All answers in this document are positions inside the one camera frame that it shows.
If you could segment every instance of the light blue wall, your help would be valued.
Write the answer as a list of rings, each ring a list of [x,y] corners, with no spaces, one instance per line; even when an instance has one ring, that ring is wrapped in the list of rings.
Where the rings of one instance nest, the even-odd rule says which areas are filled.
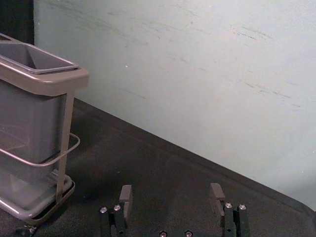
[[[314,0],[40,0],[77,97],[316,210]]]

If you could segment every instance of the metal screw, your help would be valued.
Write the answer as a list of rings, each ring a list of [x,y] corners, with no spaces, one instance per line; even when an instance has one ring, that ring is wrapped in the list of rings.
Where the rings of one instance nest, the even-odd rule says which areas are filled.
[[[240,205],[239,205],[239,209],[240,209],[240,210],[246,210],[247,208],[246,208],[246,205],[240,204]]]
[[[231,203],[227,202],[227,203],[225,203],[225,207],[227,207],[227,208],[232,208],[233,205],[232,205]]]
[[[100,209],[101,213],[106,213],[108,211],[108,209],[104,206]]]
[[[167,232],[161,231],[159,234],[160,237],[167,237]]]
[[[120,205],[114,206],[114,211],[118,211],[118,210],[120,210]]]
[[[191,231],[186,231],[184,234],[185,234],[186,237],[192,237],[193,236],[193,233]]]

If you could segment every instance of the black table surface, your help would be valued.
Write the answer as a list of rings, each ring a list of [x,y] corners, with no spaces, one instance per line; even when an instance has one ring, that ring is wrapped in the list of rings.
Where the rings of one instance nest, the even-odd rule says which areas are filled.
[[[210,183],[221,184],[233,204],[247,205],[253,237],[316,236],[315,214],[300,202],[79,100],[72,133],[81,138],[67,166],[76,190],[35,237],[100,236],[99,208],[116,204],[124,184],[133,185],[130,236],[191,230],[220,237]],[[1,237],[23,225],[2,210],[0,219]]]

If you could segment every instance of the screw head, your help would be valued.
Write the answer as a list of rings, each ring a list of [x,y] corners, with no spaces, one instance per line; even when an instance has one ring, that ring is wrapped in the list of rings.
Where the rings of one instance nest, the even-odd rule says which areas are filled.
[[[225,203],[225,207],[226,207],[226,208],[232,208],[233,205],[232,205],[231,203],[227,202],[227,203]]]
[[[114,206],[114,211],[118,211],[118,210],[120,210],[120,205]]]
[[[192,237],[192,236],[193,236],[193,233],[192,233],[191,231],[186,231],[186,232],[184,233],[184,235],[185,235],[186,237]]]
[[[239,209],[240,209],[240,210],[246,210],[247,207],[246,207],[246,205],[244,205],[244,204],[240,204],[240,205],[239,205]]]
[[[161,231],[160,234],[159,234],[160,237],[167,237],[167,235],[168,234],[167,234],[166,231]]]
[[[103,213],[106,213],[108,211],[108,209],[104,206],[100,209],[100,212],[103,214]]]

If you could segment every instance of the wire handle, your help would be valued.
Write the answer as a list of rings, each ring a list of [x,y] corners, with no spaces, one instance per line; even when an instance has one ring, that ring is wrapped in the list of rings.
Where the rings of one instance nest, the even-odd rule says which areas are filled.
[[[59,161],[63,156],[67,155],[68,153],[70,153],[71,151],[73,151],[74,149],[76,149],[79,144],[80,144],[80,138],[72,133],[70,133],[70,136],[72,136],[73,138],[76,138],[77,139],[77,143],[75,145],[73,145],[71,148],[69,148],[68,150],[66,150],[63,154],[60,154],[58,157],[52,159],[51,161],[48,161],[48,162],[45,162],[45,163],[32,163],[30,161],[27,161],[23,158],[20,158],[10,152],[7,152],[3,149],[0,148],[0,153],[3,153],[19,162],[22,162],[24,164],[27,164],[29,166],[33,166],[33,167],[46,167],[46,166],[50,166],[52,164],[55,164],[57,161]]]

